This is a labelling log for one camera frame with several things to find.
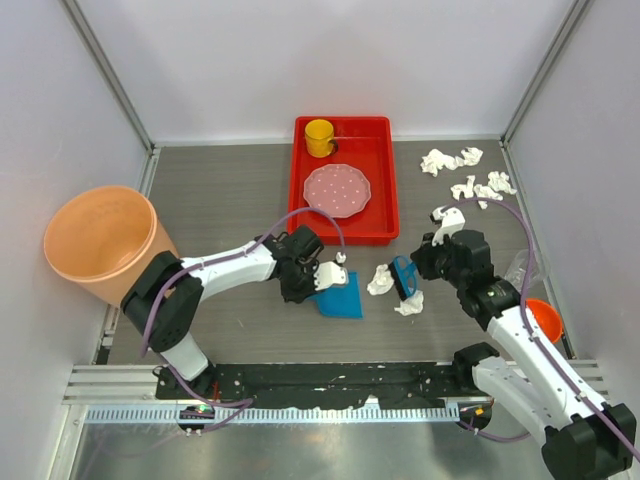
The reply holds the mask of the blue plastic dustpan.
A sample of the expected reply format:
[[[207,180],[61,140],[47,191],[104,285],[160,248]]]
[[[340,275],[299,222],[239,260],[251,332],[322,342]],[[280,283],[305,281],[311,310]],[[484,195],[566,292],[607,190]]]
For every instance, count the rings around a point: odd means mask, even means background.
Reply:
[[[348,273],[345,285],[331,286],[311,296],[310,300],[325,317],[355,320],[364,318],[357,272]]]

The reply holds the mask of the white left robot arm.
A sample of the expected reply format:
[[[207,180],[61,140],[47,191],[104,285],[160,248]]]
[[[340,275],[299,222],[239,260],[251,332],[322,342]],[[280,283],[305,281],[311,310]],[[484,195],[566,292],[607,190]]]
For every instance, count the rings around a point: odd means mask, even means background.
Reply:
[[[154,313],[148,347],[167,363],[165,386],[173,397],[210,396],[216,367],[190,332],[201,302],[235,287],[276,279],[286,302],[300,303],[317,293],[315,273],[324,244],[303,225],[293,233],[257,237],[233,250],[202,258],[157,254],[120,301],[139,333]]]

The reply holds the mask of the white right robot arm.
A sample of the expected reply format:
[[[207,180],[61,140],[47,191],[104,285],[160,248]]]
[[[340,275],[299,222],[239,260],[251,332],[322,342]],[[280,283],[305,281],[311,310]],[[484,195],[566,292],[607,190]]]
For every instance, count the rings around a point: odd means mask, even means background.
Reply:
[[[497,276],[484,235],[428,233],[411,260],[425,280],[442,279],[463,311],[514,360],[478,344],[459,351],[451,380],[457,391],[489,394],[537,442],[555,479],[607,479],[630,469],[637,421],[586,382],[547,338],[508,281]]]

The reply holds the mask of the blue hand brush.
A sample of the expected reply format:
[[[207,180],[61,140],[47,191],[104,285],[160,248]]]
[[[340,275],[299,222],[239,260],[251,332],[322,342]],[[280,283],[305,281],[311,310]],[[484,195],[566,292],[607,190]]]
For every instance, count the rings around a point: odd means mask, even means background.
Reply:
[[[388,268],[400,300],[408,300],[417,290],[416,265],[408,257],[399,255]]]

